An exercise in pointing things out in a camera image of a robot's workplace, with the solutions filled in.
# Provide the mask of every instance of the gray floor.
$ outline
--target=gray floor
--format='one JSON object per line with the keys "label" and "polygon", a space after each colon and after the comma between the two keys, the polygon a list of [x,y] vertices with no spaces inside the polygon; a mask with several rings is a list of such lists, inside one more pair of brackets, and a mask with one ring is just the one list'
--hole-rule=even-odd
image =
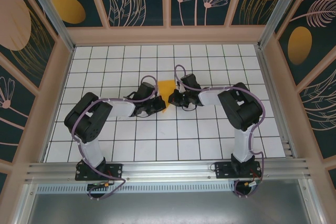
{"label": "gray floor", "polygon": [[310,223],[297,181],[265,181],[250,198],[231,191],[86,195],[37,195],[30,224],[305,224]]}

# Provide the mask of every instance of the white grid floor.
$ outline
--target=white grid floor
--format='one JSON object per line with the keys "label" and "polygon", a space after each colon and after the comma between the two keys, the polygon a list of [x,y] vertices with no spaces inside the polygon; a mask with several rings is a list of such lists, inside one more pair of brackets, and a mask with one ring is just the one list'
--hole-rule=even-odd
{"label": "white grid floor", "polygon": [[[121,98],[136,91],[147,74],[159,81],[173,80],[176,64],[193,72],[202,87],[248,85],[266,108],[266,119],[255,132],[254,151],[263,151],[267,158],[285,157],[253,45],[155,45],[76,48],[45,161],[80,161],[63,121],[85,93]],[[99,141],[107,161],[223,159],[233,152],[234,128],[221,106],[185,112],[170,105],[165,113],[148,118],[106,122]]]}

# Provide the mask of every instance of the white tile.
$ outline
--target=white tile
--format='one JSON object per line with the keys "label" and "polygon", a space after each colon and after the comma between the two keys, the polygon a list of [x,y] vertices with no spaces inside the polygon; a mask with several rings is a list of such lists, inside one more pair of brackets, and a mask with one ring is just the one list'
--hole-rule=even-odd
{"label": "white tile", "polygon": [[273,114],[273,110],[272,110],[272,106],[271,106],[271,103],[270,101],[262,101],[264,107],[265,107],[265,110],[266,110],[266,117],[267,118],[273,118],[274,117],[274,114]]}
{"label": "white tile", "polygon": [[228,70],[244,69],[241,57],[226,57],[226,66]]}
{"label": "white tile", "polygon": [[[253,147],[252,147],[252,151],[254,153],[259,153],[259,152],[263,152],[264,153],[264,157],[265,157],[265,151],[264,151],[264,147],[262,146],[262,141],[260,137],[255,137],[253,139]],[[255,155],[256,158],[261,158],[261,154],[259,155]]]}
{"label": "white tile", "polygon": [[193,71],[199,85],[211,86],[210,71]]}
{"label": "white tile", "polygon": [[177,140],[158,140],[156,144],[157,161],[178,160]]}
{"label": "white tile", "polygon": [[104,72],[105,71],[105,59],[90,60],[88,72]]}
{"label": "white tile", "polygon": [[104,73],[103,87],[119,87],[120,79],[120,72]]}
{"label": "white tile", "polygon": [[176,65],[182,65],[185,70],[187,71],[191,71],[191,58],[185,58],[185,57],[181,57],[181,58],[175,58],[175,66]]}
{"label": "white tile", "polygon": [[135,161],[156,160],[156,140],[144,140],[135,142]]}
{"label": "white tile", "polygon": [[123,59],[107,59],[105,72],[121,72]]}
{"label": "white tile", "polygon": [[174,46],[173,45],[161,45],[158,46],[158,57],[174,57]]}
{"label": "white tile", "polygon": [[262,139],[267,157],[286,157],[279,137],[263,137]]}
{"label": "white tile", "polygon": [[156,125],[157,139],[177,139],[176,121],[158,121]]}
{"label": "white tile", "polygon": [[177,121],[177,137],[182,138],[198,138],[197,121],[196,120],[178,120]]}
{"label": "white tile", "polygon": [[156,58],[157,46],[141,46],[141,58]]}
{"label": "white tile", "polygon": [[239,45],[240,55],[241,56],[256,56],[256,50],[254,45]]}
{"label": "white tile", "polygon": [[106,59],[108,48],[109,47],[93,47],[91,59]]}
{"label": "white tile", "polygon": [[53,141],[71,141],[71,133],[64,125],[64,122],[56,123],[54,134],[52,135]]}
{"label": "white tile", "polygon": [[134,140],[135,139],[135,121],[117,122],[115,128],[115,140]]}
{"label": "white tile", "polygon": [[214,138],[219,137],[217,120],[197,120],[198,122],[198,134],[200,138]]}
{"label": "white tile", "polygon": [[200,159],[200,149],[198,144],[198,139],[183,139],[178,140],[179,149],[178,156],[179,160],[196,160]]}
{"label": "white tile", "polygon": [[101,87],[104,73],[88,73],[84,87]]}
{"label": "white tile", "polygon": [[168,105],[168,108],[164,112],[157,113],[158,120],[172,120],[176,119],[176,107],[174,105]]}
{"label": "white tile", "polygon": [[112,46],[109,47],[107,58],[123,58],[124,57],[124,46]]}
{"label": "white tile", "polygon": [[257,57],[242,57],[245,69],[260,69]]}
{"label": "white tile", "polygon": [[249,90],[261,100],[269,99],[265,85],[249,85]]}
{"label": "white tile", "polygon": [[156,71],[156,58],[141,59],[140,71]]}
{"label": "white tile", "polygon": [[223,45],[225,56],[240,56],[238,45]]}
{"label": "white tile", "polygon": [[174,71],[174,58],[158,58],[158,71]]}
{"label": "white tile", "polygon": [[134,160],[135,141],[115,141],[113,147],[114,162],[133,161]]}
{"label": "white tile", "polygon": [[138,121],[136,124],[135,139],[156,139],[156,121]]}
{"label": "white tile", "polygon": [[190,45],[192,57],[207,57],[205,45]]}
{"label": "white tile", "polygon": [[168,81],[168,80],[174,80],[174,71],[159,71],[157,72],[158,75],[158,81]]}
{"label": "white tile", "polygon": [[224,57],[209,57],[210,70],[226,70]]}
{"label": "white tile", "polygon": [[218,119],[226,119],[227,115],[221,105],[216,105],[216,114]]}
{"label": "white tile", "polygon": [[190,46],[174,45],[174,57],[190,57]]}
{"label": "white tile", "polygon": [[139,83],[139,73],[138,72],[123,72],[121,75],[121,86],[129,87],[135,86],[137,87]]}
{"label": "white tile", "polygon": [[198,106],[197,119],[216,119],[215,106]]}
{"label": "white tile", "polygon": [[51,142],[47,162],[68,162],[71,142]]}
{"label": "white tile", "polygon": [[260,70],[246,70],[245,72],[248,84],[264,84]]}
{"label": "white tile", "polygon": [[235,137],[235,128],[230,124],[228,119],[218,119],[220,137]]}
{"label": "white tile", "polygon": [[[189,105],[189,108],[185,108],[185,110],[191,110],[195,106]],[[177,119],[196,119],[196,111],[184,111],[181,107],[177,108]]]}
{"label": "white tile", "polygon": [[201,159],[222,159],[220,140],[200,139]]}
{"label": "white tile", "polygon": [[101,88],[84,88],[82,97],[88,92],[94,93],[96,96],[100,97]]}
{"label": "white tile", "polygon": [[98,135],[98,140],[114,140],[115,122],[106,122]]}
{"label": "white tile", "polygon": [[71,143],[71,149],[70,149],[70,155],[69,155],[68,162],[78,163],[81,160],[82,160],[82,155],[80,155],[80,152],[79,152],[79,149],[78,149],[78,144],[77,144],[76,141],[73,141]]}
{"label": "white tile", "polygon": [[90,59],[92,47],[76,47],[74,59]]}
{"label": "white tile", "polygon": [[227,70],[211,71],[211,80],[213,85],[229,85]]}
{"label": "white tile", "polygon": [[259,126],[261,137],[279,136],[279,131],[274,118],[265,118]]}
{"label": "white tile", "polygon": [[75,104],[81,99],[83,88],[65,89],[62,103]]}
{"label": "white tile", "polygon": [[[141,84],[142,78],[145,77],[145,76],[152,76],[152,77],[156,78],[156,72],[140,72],[139,85]],[[146,77],[145,79],[143,79],[143,81],[145,81],[145,82],[147,82],[147,83],[149,83],[153,86],[155,85],[155,81],[150,77]]]}
{"label": "white tile", "polygon": [[242,82],[243,84],[247,84],[245,71],[243,70],[229,70],[229,80],[231,85],[235,85],[239,82]]}
{"label": "white tile", "polygon": [[88,70],[89,60],[73,60],[70,73],[83,73]]}
{"label": "white tile", "polygon": [[119,98],[127,97],[130,93],[137,91],[137,87],[121,87]]}
{"label": "white tile", "polygon": [[206,45],[208,56],[224,56],[221,45]]}
{"label": "white tile", "polygon": [[101,97],[103,98],[118,98],[120,88],[102,88]]}
{"label": "white tile", "polygon": [[141,46],[125,46],[124,58],[140,58]]}
{"label": "white tile", "polygon": [[69,74],[67,88],[82,88],[84,86],[86,73]]}
{"label": "white tile", "polygon": [[99,141],[99,146],[107,162],[112,161],[114,141]]}
{"label": "white tile", "polygon": [[209,62],[207,57],[192,58],[193,70],[209,70]]}
{"label": "white tile", "polygon": [[230,159],[235,147],[234,138],[221,138],[223,159]]}
{"label": "white tile", "polygon": [[139,72],[140,58],[139,59],[124,59],[122,65],[123,72],[135,71]]}
{"label": "white tile", "polygon": [[57,122],[64,122],[65,117],[75,107],[75,104],[61,104],[57,116]]}

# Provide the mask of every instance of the metal base plate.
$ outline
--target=metal base plate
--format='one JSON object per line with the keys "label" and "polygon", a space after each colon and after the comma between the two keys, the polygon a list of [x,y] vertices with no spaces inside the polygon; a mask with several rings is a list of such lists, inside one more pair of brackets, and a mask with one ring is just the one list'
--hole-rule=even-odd
{"label": "metal base plate", "polygon": [[[105,174],[113,177],[121,178],[122,175],[122,164],[106,164]],[[76,166],[76,181],[98,181],[98,180],[108,180],[104,176],[95,173],[87,164],[77,164]]]}
{"label": "metal base plate", "polygon": [[216,162],[215,164],[216,178],[253,178],[252,171],[261,176],[260,163],[258,161],[252,162],[248,167],[246,167],[246,172],[237,175],[235,170],[231,166],[231,162]]}

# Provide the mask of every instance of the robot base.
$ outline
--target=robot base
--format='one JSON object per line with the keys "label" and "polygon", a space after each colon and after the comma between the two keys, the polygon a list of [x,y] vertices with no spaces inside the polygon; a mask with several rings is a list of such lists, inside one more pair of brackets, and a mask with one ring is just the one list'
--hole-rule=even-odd
{"label": "robot base", "polygon": [[240,163],[231,156],[232,161],[216,162],[216,178],[253,178],[253,173],[261,176],[260,163],[254,160],[254,156],[246,162]]}
{"label": "robot base", "polygon": [[[106,175],[121,178],[122,164],[106,164],[105,158],[96,169]],[[94,172],[83,160],[76,165],[76,181],[98,181],[108,180],[106,177],[101,176]]]}

